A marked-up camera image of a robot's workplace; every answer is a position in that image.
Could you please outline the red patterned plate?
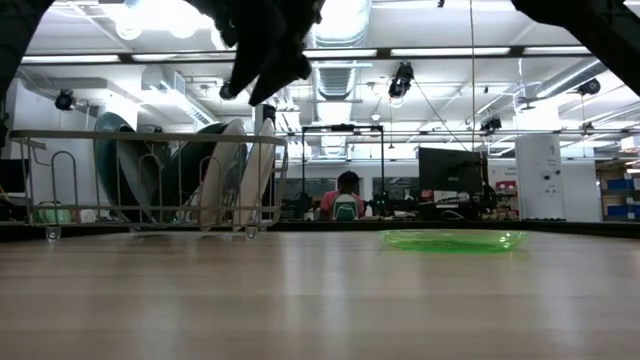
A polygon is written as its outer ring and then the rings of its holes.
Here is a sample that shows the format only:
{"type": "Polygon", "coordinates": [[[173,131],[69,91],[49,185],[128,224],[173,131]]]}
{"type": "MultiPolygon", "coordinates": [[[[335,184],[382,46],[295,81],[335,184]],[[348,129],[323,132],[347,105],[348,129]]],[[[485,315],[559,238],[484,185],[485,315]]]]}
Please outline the red patterned plate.
{"type": "Polygon", "coordinates": [[[247,159],[244,142],[217,142],[200,192],[199,223],[202,231],[225,221],[237,200],[247,159]]]}

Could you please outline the green glossy shallow bowl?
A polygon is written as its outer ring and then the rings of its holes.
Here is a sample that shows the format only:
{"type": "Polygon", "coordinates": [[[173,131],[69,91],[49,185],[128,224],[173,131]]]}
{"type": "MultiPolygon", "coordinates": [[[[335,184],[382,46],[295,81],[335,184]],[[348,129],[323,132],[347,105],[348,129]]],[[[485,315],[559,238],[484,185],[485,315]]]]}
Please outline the green glossy shallow bowl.
{"type": "Polygon", "coordinates": [[[124,217],[133,223],[151,223],[153,195],[158,186],[159,168],[144,141],[118,140],[116,154],[120,167],[121,204],[124,217]]]}

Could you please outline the dark green deep bowl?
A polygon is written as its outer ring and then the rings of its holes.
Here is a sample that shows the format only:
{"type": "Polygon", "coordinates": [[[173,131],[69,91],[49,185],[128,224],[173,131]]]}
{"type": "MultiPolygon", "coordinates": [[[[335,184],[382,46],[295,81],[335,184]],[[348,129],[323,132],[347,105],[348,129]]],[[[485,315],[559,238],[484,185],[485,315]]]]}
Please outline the dark green deep bowl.
{"type": "Polygon", "coordinates": [[[173,222],[178,217],[178,207],[191,205],[191,200],[198,207],[191,214],[198,220],[201,186],[216,143],[189,141],[171,156],[161,173],[161,187],[153,195],[156,221],[173,222]]]}

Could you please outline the light blue patterned plate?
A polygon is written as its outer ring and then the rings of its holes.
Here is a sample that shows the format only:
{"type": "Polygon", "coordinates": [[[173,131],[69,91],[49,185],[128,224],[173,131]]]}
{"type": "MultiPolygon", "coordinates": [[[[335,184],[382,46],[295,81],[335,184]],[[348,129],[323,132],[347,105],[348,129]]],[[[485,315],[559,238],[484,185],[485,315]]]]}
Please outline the light blue patterned plate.
{"type": "MultiPolygon", "coordinates": [[[[119,115],[105,112],[97,118],[95,132],[124,133],[133,129],[119,115]]],[[[95,141],[94,159],[101,185],[112,206],[137,206],[138,202],[131,191],[124,171],[124,155],[130,140],[97,139],[95,141]]]]}

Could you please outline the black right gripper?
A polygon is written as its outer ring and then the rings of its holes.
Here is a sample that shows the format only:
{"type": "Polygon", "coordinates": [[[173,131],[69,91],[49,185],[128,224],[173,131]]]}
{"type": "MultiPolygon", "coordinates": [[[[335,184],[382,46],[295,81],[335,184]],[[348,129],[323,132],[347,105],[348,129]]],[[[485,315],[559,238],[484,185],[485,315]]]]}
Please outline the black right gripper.
{"type": "MultiPolygon", "coordinates": [[[[299,55],[310,29],[322,22],[326,0],[188,0],[213,21],[213,28],[227,48],[236,48],[236,58],[227,97],[235,98],[258,76],[274,51],[299,55]]],[[[311,74],[304,55],[281,57],[263,70],[249,104],[261,104],[272,95],[311,74]]]]}

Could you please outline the black flat panel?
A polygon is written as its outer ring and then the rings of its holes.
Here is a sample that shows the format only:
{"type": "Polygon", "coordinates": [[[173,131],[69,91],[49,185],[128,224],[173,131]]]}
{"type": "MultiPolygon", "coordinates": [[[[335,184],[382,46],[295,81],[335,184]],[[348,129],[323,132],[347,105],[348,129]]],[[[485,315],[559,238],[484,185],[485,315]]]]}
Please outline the black flat panel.
{"type": "Polygon", "coordinates": [[[29,173],[28,159],[0,159],[0,187],[6,193],[25,193],[29,173]]]}

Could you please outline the teal white chair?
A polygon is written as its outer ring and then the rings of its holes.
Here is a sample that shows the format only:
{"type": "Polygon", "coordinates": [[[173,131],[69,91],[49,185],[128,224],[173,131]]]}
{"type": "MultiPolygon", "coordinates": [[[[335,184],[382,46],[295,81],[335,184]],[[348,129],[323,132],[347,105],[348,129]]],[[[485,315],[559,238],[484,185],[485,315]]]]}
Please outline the teal white chair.
{"type": "Polygon", "coordinates": [[[352,221],[359,218],[359,206],[351,194],[339,194],[331,208],[332,219],[336,221],[352,221]]]}

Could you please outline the wire dish rack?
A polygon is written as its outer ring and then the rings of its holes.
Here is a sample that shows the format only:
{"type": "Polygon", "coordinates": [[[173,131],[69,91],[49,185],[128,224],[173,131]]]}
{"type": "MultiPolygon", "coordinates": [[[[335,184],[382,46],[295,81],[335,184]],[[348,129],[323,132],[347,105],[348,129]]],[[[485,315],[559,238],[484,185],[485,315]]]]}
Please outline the wire dish rack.
{"type": "MultiPolygon", "coordinates": [[[[276,180],[282,180],[287,174],[287,160],[279,160],[279,155],[287,155],[285,140],[268,133],[258,136],[241,135],[233,132],[231,126],[222,125],[212,133],[198,134],[144,134],[136,132],[105,133],[87,131],[35,131],[16,130],[10,138],[20,147],[19,159],[30,161],[30,173],[26,182],[26,199],[24,204],[26,225],[45,226],[46,239],[56,241],[62,235],[62,226],[70,224],[118,223],[129,227],[132,232],[142,231],[143,227],[193,226],[196,231],[200,223],[191,214],[197,210],[196,201],[191,200],[189,206],[179,206],[178,217],[170,223],[158,222],[153,216],[155,206],[151,206],[153,222],[133,223],[123,214],[125,206],[109,204],[101,185],[94,159],[95,141],[97,139],[140,140],[144,141],[154,156],[158,168],[158,186],[161,187],[161,173],[171,156],[189,141],[244,142],[247,146],[247,160],[254,142],[275,144],[275,161],[269,183],[258,207],[258,215],[253,222],[242,226],[238,231],[247,238],[253,239],[257,233],[266,230],[266,226],[275,225],[281,218],[282,191],[274,190],[276,180]],[[67,209],[73,216],[68,224],[39,224],[34,215],[39,209],[67,209]]],[[[234,232],[234,213],[240,210],[236,202],[230,207],[224,222],[214,225],[208,231],[234,232]]]]}

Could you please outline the translucent green glass plate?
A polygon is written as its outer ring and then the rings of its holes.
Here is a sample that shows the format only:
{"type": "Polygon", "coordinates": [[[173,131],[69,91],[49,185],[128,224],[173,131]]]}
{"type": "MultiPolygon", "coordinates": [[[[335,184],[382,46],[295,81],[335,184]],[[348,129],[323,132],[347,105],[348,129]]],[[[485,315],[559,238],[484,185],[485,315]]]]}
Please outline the translucent green glass plate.
{"type": "Polygon", "coordinates": [[[528,233],[516,230],[403,229],[379,232],[389,247],[419,252],[499,253],[519,247],[528,233]]]}

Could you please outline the black computer monitor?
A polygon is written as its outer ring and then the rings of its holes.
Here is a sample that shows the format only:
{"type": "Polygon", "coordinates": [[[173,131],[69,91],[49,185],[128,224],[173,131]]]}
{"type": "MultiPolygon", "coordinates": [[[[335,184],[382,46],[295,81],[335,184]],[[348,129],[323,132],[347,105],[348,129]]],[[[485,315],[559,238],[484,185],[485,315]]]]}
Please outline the black computer monitor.
{"type": "Polygon", "coordinates": [[[483,189],[483,163],[478,153],[421,147],[418,161],[421,190],[474,195],[483,189]]]}

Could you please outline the long ceiling light rail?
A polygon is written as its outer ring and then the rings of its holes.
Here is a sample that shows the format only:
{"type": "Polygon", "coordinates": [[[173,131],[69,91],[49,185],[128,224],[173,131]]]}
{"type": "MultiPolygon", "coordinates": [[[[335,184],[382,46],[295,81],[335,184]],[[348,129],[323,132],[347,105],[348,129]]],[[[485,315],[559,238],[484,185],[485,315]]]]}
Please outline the long ceiling light rail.
{"type": "MultiPolygon", "coordinates": [[[[425,47],[425,48],[328,48],[310,49],[304,55],[311,61],[374,61],[424,60],[471,58],[537,58],[537,57],[590,57],[592,53],[579,45],[514,45],[481,47],[425,47]]],[[[156,53],[74,53],[32,54],[21,64],[31,65],[102,65],[102,64],[156,64],[156,63],[231,63],[236,52],[182,51],[156,53]]]]}

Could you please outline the silver ceiling duct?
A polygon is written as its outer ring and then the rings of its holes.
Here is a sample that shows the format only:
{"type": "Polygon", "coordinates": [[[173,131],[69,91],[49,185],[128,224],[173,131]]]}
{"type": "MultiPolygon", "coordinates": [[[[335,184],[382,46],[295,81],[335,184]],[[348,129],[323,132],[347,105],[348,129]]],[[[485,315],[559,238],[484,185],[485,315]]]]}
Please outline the silver ceiling duct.
{"type": "Polygon", "coordinates": [[[588,82],[608,71],[607,66],[595,58],[587,58],[540,83],[531,83],[514,97],[514,106],[530,105],[546,100],[588,82]]]}

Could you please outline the mint green round object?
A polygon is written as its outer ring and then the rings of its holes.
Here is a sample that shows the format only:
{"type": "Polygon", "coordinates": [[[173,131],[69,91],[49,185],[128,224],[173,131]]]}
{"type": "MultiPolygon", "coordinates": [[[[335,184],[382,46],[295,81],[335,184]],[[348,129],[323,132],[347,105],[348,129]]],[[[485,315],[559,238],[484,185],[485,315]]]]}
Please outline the mint green round object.
{"type": "Polygon", "coordinates": [[[67,209],[39,209],[34,221],[39,224],[68,224],[73,222],[73,216],[67,209]]]}

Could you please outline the white column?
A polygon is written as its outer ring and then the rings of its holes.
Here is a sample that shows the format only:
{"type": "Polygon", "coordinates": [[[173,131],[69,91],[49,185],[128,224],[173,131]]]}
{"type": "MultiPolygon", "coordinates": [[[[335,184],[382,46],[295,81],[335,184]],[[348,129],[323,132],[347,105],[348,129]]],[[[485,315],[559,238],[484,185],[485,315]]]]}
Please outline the white column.
{"type": "Polygon", "coordinates": [[[265,123],[275,127],[276,108],[269,104],[259,104],[253,108],[254,132],[258,133],[265,123]]]}

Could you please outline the ceiling air vent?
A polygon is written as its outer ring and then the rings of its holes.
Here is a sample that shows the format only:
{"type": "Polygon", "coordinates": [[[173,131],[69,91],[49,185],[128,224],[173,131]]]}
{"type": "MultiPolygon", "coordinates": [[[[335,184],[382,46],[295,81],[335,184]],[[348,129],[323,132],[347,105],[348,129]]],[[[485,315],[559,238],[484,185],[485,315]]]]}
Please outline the ceiling air vent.
{"type": "Polygon", "coordinates": [[[319,95],[325,100],[345,100],[353,90],[354,68],[320,68],[316,70],[319,95]]]}

